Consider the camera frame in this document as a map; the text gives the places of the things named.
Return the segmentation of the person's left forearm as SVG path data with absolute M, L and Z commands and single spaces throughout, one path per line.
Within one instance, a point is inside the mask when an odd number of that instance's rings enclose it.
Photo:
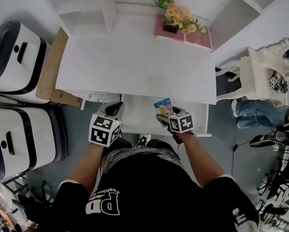
M 101 145 L 89 144 L 87 151 L 67 179 L 82 184 L 91 194 L 96 184 L 103 150 L 104 147 Z

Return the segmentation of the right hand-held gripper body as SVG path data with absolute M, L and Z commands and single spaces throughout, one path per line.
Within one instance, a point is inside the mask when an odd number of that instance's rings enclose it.
M 169 121 L 168 130 L 172 134 L 177 144 L 183 143 L 181 139 L 178 137 L 178 134 L 189 133 L 191 135 L 195 135 L 193 132 L 194 123 L 191 113 L 183 111 L 178 114 L 171 115 L 168 118 L 168 121 Z

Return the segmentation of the cream ornate dressing table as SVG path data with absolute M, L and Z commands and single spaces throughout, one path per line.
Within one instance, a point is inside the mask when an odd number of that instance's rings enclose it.
M 288 105 L 288 95 L 275 91 L 268 86 L 268 80 L 273 72 L 277 72 L 289 81 L 289 39 L 264 47 L 258 51 L 248 48 L 248 55 L 240 60 L 229 61 L 219 67 L 216 76 L 230 71 L 236 71 L 235 77 L 228 79 L 233 82 L 237 79 L 241 87 L 236 91 L 219 95 L 217 101 L 247 98 L 248 100 L 269 100 L 278 106 Z

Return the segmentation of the person's right forearm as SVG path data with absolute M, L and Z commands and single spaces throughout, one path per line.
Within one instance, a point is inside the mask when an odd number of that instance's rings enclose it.
M 194 135 L 183 133 L 180 135 L 180 139 L 185 146 L 195 178 L 202 188 L 212 180 L 225 174 L 223 168 Z

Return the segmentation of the person's right shoe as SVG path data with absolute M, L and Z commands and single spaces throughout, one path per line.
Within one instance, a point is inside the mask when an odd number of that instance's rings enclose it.
M 146 144 L 151 139 L 151 135 L 149 134 L 141 134 L 138 140 L 138 143 L 136 144 L 137 148 L 143 148 L 146 147 Z

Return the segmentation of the person's patterned shorts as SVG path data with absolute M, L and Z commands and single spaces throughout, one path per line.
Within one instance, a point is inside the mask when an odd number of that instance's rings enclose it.
M 146 147 L 131 148 L 121 142 L 103 154 L 100 182 L 94 195 L 117 192 L 123 196 L 148 198 L 160 191 L 180 191 L 188 186 L 189 181 L 170 144 L 151 139 Z

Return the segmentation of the white drawer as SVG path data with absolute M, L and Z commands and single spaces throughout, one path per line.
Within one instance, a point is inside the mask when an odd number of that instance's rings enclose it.
M 170 136 L 167 129 L 162 127 L 155 117 L 158 110 L 154 107 L 154 103 L 160 100 L 162 98 L 123 94 L 122 102 L 124 102 L 125 108 L 122 116 L 122 132 Z M 211 134 L 207 133 L 208 104 L 176 99 L 171 99 L 170 101 L 172 105 L 183 108 L 192 114 L 193 132 L 198 137 L 211 137 Z

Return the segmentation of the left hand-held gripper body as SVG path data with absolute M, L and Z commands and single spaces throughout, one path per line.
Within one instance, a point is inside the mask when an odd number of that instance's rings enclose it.
M 118 138 L 121 122 L 108 117 L 93 114 L 89 127 L 89 144 L 94 143 L 104 147 L 110 145 Z

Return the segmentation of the white and black robot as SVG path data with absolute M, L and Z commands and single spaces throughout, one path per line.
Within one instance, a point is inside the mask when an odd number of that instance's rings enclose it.
M 61 108 L 0 108 L 0 181 L 66 157 Z
M 0 95 L 34 104 L 41 71 L 51 46 L 17 20 L 0 25 Z

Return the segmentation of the flowers in black pot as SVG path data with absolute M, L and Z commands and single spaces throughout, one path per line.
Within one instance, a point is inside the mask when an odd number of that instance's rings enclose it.
M 163 30 L 176 34 L 195 34 L 202 36 L 207 32 L 199 19 L 196 18 L 185 6 L 179 6 L 175 0 L 153 0 L 155 5 L 165 11 Z

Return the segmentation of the small colourful packet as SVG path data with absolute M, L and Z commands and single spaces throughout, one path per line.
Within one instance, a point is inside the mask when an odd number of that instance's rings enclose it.
M 174 115 L 173 107 L 170 98 L 163 99 L 154 103 L 155 109 L 158 111 L 159 115 L 169 117 Z

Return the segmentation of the person's black printed t-shirt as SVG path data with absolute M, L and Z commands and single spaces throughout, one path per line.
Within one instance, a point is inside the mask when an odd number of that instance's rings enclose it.
M 259 214 L 231 176 L 200 187 L 170 150 L 112 151 L 100 176 L 93 194 L 63 181 L 44 232 L 259 232 Z

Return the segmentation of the brown cardboard box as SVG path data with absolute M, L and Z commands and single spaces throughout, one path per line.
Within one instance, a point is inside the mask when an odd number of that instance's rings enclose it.
M 68 35 L 60 28 L 46 55 L 36 87 L 36 97 L 47 102 L 56 102 L 79 107 L 82 99 L 56 88 L 56 81 Z

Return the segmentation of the white desk with shelves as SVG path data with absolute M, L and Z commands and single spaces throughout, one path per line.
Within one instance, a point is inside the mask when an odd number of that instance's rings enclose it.
M 153 0 L 45 0 L 68 34 L 56 88 L 216 103 L 215 68 L 289 37 L 289 0 L 175 0 L 208 28 L 207 47 L 155 35 Z

